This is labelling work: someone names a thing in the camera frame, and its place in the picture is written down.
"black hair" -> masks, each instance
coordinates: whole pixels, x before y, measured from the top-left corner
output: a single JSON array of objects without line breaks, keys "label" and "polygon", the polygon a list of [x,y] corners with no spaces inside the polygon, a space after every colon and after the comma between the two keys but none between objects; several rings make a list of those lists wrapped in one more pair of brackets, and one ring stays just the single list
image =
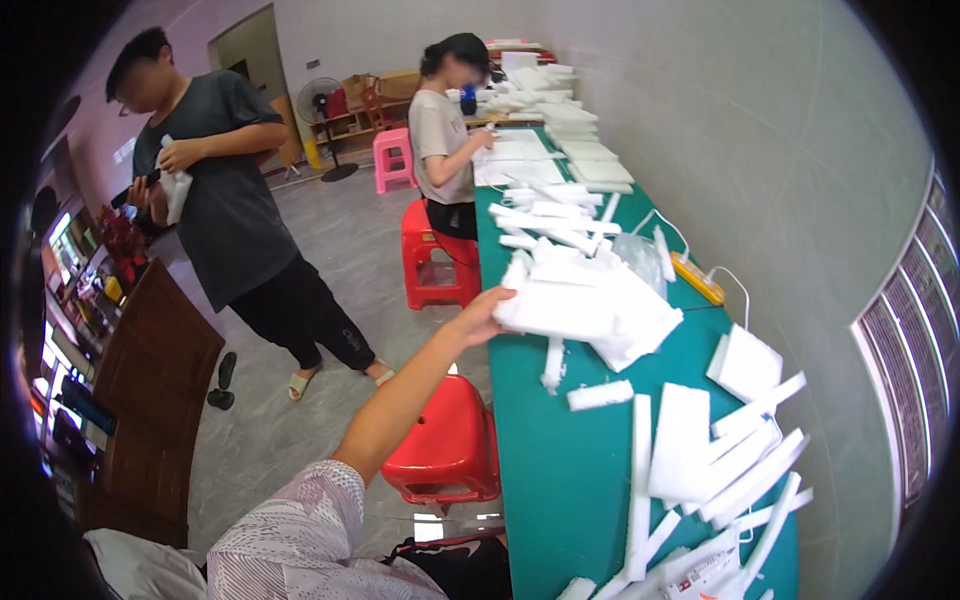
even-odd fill
[{"label": "black hair", "polygon": [[113,68],[110,69],[110,74],[107,75],[107,102],[117,99],[117,86],[130,68],[140,59],[158,59],[163,46],[169,47],[170,42],[159,27],[151,27],[140,32],[134,39],[127,42],[113,64]]},{"label": "black hair", "polygon": [[462,60],[485,75],[490,73],[490,53],[483,40],[474,34],[456,34],[423,50],[420,74],[423,77],[435,75],[447,53],[452,53],[457,60]]}]

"hand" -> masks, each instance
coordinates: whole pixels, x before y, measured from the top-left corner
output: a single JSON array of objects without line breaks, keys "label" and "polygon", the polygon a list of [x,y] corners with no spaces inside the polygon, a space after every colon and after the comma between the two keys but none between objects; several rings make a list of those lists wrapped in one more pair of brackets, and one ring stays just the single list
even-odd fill
[{"label": "hand", "polygon": [[127,204],[137,208],[147,205],[147,178],[133,178],[133,185],[127,190]]},{"label": "hand", "polygon": [[477,140],[477,142],[480,143],[484,148],[492,149],[493,141],[496,139],[493,133],[488,132],[487,130],[475,130],[475,131],[476,133],[473,133],[471,137]]},{"label": "hand", "polygon": [[493,320],[493,310],[500,302],[514,296],[516,296],[516,290],[508,290],[502,286],[491,288],[474,298],[464,312],[447,324],[447,327],[466,347],[483,344],[505,331],[498,322]]},{"label": "hand", "polygon": [[160,168],[167,173],[176,173],[189,168],[202,158],[206,158],[203,138],[176,139],[160,151]]}]

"yellow power strip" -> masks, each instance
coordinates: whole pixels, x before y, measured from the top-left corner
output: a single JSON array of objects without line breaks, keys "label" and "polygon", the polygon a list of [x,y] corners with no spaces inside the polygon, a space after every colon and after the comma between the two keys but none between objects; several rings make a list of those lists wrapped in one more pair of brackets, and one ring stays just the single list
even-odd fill
[{"label": "yellow power strip", "polygon": [[692,260],[688,258],[684,261],[683,255],[679,252],[671,252],[670,260],[673,261],[674,270],[686,279],[686,282],[692,285],[693,289],[700,292],[704,298],[709,300],[711,304],[719,306],[727,299],[723,288],[717,285],[716,281],[707,283],[707,276],[700,270],[700,267],[693,264]]}]

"electric fan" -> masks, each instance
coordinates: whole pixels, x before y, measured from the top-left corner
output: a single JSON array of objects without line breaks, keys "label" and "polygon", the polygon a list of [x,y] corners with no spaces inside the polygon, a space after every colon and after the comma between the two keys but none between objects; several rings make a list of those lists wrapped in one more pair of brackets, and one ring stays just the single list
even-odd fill
[{"label": "electric fan", "polygon": [[320,77],[305,85],[297,96],[297,112],[300,118],[312,125],[324,124],[326,145],[333,156],[333,168],[320,176],[324,181],[339,181],[353,175],[357,170],[356,163],[340,164],[337,160],[337,150],[330,137],[330,125],[326,120],[326,99],[338,89],[342,89],[340,82],[329,77]]}]

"red plastic stool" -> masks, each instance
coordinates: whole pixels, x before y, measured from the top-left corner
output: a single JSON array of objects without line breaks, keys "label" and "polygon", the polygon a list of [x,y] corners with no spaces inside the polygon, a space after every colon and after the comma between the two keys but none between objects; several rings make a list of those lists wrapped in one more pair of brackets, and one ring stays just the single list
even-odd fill
[{"label": "red plastic stool", "polygon": [[400,224],[400,253],[403,256],[403,280],[407,288],[407,306],[422,310],[427,302],[458,302],[467,306],[480,293],[479,254],[473,248],[469,262],[453,261],[456,283],[421,285],[420,268],[430,263],[430,253],[444,249],[426,217],[426,201],[414,200],[407,206]]},{"label": "red plastic stool", "polygon": [[[461,375],[444,377],[380,472],[410,504],[487,502],[499,496],[493,415],[476,388]],[[441,490],[454,485],[467,491]]]},{"label": "red plastic stool", "polygon": [[[393,149],[400,150],[400,156],[390,156]],[[391,167],[401,162],[403,168],[391,171]],[[387,181],[392,180],[408,180],[410,187],[418,186],[409,130],[386,130],[376,135],[373,139],[373,177],[376,179],[377,194],[386,193]]]}]

